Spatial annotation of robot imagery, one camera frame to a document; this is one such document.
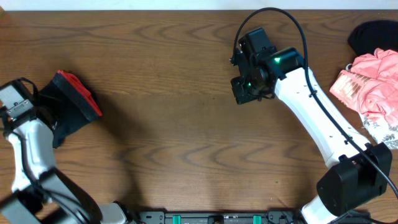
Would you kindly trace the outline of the black leggings red waistband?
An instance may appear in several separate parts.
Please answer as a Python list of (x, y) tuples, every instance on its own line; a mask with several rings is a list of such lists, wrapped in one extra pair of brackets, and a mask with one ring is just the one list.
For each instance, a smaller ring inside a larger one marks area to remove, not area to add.
[(58, 70), (39, 91), (39, 103), (55, 118), (53, 147), (60, 147), (67, 136), (102, 117), (95, 94), (78, 77)]

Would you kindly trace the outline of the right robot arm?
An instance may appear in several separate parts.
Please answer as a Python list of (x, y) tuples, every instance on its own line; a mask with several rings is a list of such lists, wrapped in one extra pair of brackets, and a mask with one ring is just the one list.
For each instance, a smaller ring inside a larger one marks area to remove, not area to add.
[(391, 150), (385, 144), (372, 145), (347, 122), (295, 48), (277, 50), (262, 28), (238, 43), (231, 59), (240, 72), (231, 80), (237, 103), (283, 102), (315, 141), (328, 168), (317, 183), (317, 196), (301, 209), (304, 222), (368, 221), (369, 215), (354, 210), (386, 191)]

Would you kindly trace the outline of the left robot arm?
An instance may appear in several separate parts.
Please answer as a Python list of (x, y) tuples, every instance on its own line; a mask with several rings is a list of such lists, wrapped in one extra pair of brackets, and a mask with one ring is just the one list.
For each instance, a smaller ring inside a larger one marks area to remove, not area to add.
[(118, 202), (98, 205), (82, 188), (57, 169), (53, 152), (52, 117), (19, 78), (1, 87), (1, 129), (12, 145), (15, 178), (12, 194), (1, 201), (10, 223), (131, 223)]

